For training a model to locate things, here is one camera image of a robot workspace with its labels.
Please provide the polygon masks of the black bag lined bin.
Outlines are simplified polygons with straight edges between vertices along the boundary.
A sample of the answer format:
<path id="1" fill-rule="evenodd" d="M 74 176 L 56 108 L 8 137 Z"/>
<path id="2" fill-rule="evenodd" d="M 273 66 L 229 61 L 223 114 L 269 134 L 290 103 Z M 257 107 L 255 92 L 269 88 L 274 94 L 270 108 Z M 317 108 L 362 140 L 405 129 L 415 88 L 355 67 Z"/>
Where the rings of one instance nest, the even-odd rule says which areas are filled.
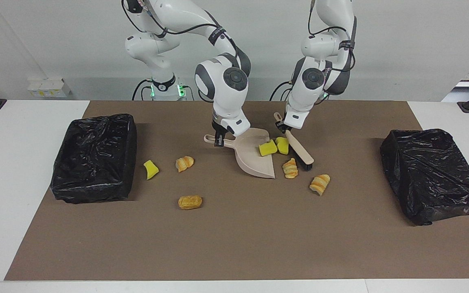
<path id="1" fill-rule="evenodd" d="M 137 152 L 137 130 L 130 114 L 76 119 L 56 156 L 50 189 L 66 203 L 128 199 Z"/>
<path id="2" fill-rule="evenodd" d="M 380 156 L 393 194 L 414 225 L 469 215 L 469 164 L 448 132 L 391 130 Z"/>

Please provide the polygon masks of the curved yellow sponge piece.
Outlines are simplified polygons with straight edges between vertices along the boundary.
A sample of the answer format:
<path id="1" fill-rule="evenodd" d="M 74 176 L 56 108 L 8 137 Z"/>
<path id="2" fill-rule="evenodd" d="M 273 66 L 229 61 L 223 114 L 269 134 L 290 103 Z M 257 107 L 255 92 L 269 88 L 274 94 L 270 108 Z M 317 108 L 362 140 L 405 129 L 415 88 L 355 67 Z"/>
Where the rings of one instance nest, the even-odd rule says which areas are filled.
<path id="1" fill-rule="evenodd" d="M 146 170 L 146 180 L 150 180 L 160 172 L 159 168 L 151 160 L 146 161 L 143 166 Z"/>

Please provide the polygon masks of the beige brush black bristles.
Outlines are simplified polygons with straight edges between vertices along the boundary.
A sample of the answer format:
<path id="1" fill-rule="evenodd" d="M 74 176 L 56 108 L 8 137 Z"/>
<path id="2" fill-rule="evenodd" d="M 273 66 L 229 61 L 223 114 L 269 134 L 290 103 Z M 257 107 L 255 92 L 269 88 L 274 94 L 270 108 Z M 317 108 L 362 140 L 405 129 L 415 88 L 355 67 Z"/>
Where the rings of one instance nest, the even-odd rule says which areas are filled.
<path id="1" fill-rule="evenodd" d="M 283 122 L 283 118 L 279 112 L 273 113 L 273 117 L 276 121 L 276 127 L 278 128 L 278 123 Z M 285 137 L 289 141 L 289 148 L 292 149 L 298 164 L 301 165 L 305 171 L 310 171 L 314 164 L 314 158 L 311 157 L 311 154 L 309 154 L 303 145 L 292 135 L 291 131 L 286 131 Z"/>

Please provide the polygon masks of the striped golden croissant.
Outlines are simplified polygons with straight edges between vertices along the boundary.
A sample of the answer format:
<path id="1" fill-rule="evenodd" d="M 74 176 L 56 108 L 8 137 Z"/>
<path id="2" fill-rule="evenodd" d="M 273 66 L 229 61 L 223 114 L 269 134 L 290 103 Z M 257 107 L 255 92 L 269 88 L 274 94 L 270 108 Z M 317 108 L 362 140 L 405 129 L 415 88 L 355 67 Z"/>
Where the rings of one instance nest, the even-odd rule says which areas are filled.
<path id="1" fill-rule="evenodd" d="M 285 162 L 282 165 L 282 169 L 284 172 L 284 176 L 287 179 L 293 179 L 298 176 L 298 168 L 296 165 L 296 160 L 295 158 L 291 158 L 289 161 Z"/>

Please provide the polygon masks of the pale flaky croissant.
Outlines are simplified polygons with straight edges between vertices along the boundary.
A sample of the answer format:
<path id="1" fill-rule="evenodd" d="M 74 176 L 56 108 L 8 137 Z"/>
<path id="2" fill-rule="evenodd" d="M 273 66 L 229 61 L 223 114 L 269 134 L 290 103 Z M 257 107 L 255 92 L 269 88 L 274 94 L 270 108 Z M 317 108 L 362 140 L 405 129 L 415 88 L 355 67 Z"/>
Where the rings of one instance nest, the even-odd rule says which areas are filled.
<path id="1" fill-rule="evenodd" d="M 328 174 L 317 175 L 312 179 L 309 189 L 322 196 L 330 181 L 331 177 Z"/>

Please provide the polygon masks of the white box with labels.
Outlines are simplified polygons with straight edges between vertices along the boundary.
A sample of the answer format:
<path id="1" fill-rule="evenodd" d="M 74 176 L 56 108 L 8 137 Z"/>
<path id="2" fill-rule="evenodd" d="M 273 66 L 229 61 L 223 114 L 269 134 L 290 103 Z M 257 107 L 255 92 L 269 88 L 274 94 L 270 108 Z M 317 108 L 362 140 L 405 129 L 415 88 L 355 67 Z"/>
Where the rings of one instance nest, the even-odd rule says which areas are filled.
<path id="1" fill-rule="evenodd" d="M 72 93 L 63 78 L 28 79 L 27 90 L 34 98 L 67 98 Z"/>

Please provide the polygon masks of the small golden croissant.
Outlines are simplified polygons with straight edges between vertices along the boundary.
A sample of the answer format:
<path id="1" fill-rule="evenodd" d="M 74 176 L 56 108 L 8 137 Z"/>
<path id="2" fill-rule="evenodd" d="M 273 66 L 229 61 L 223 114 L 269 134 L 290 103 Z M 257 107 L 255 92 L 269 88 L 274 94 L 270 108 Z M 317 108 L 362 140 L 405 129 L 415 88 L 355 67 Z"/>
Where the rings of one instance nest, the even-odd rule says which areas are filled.
<path id="1" fill-rule="evenodd" d="M 194 158 L 187 156 L 187 155 L 175 160 L 175 167 L 177 168 L 179 173 L 190 168 L 193 164 L 194 164 Z"/>

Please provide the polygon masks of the oblong golden bread roll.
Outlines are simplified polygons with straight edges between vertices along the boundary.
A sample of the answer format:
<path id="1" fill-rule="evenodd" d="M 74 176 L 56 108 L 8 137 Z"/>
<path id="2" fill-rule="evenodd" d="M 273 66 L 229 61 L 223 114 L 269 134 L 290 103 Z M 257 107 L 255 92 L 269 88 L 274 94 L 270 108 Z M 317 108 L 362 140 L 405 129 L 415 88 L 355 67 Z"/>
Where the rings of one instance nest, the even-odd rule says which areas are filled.
<path id="1" fill-rule="evenodd" d="M 186 195 L 179 198 L 178 206 L 181 210 L 191 210 L 200 208 L 202 201 L 202 197 L 199 195 Z"/>

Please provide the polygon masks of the green and yellow sponge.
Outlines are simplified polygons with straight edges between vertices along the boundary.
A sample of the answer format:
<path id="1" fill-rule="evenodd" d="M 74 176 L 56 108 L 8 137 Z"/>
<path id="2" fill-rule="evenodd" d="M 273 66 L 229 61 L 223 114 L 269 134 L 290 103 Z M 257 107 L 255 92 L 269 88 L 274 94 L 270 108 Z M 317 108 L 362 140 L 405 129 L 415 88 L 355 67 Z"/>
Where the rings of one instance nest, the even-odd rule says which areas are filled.
<path id="1" fill-rule="evenodd" d="M 268 142 L 259 145 L 259 154 L 262 157 L 272 155 L 277 151 L 278 148 L 274 140 L 269 140 Z"/>

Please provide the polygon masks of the beige plastic dustpan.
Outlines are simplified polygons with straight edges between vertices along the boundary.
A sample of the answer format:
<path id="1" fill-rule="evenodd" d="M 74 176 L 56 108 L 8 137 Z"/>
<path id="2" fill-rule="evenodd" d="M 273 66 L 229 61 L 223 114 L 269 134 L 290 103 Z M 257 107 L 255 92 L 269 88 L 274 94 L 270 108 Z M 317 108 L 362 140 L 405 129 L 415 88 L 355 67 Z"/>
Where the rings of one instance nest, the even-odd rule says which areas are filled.
<path id="1" fill-rule="evenodd" d="M 275 178 L 271 155 L 261 156 L 259 145 L 270 141 L 268 131 L 249 128 L 234 140 L 224 139 L 224 147 L 234 150 L 238 166 L 255 177 Z"/>

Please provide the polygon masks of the brown table mat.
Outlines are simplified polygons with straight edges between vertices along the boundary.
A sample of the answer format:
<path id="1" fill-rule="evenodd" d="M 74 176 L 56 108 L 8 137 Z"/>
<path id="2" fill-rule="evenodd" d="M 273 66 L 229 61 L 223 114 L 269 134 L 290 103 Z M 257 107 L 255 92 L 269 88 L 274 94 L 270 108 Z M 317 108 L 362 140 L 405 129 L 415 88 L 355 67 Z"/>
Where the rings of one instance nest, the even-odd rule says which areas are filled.
<path id="1" fill-rule="evenodd" d="M 415 226 L 383 173 L 393 129 L 420 125 L 406 102 L 328 101 L 295 132 L 314 157 L 294 179 L 238 167 L 203 141 L 211 106 L 92 101 L 84 117 L 128 113 L 138 149 L 126 201 L 69 204 L 47 191 L 5 280 L 273 280 L 469 278 L 469 216 Z M 178 172 L 184 156 L 194 164 Z M 160 172 L 146 180 L 143 164 Z M 331 177 L 322 196 L 309 189 Z M 181 210 L 186 195 L 200 208 Z"/>

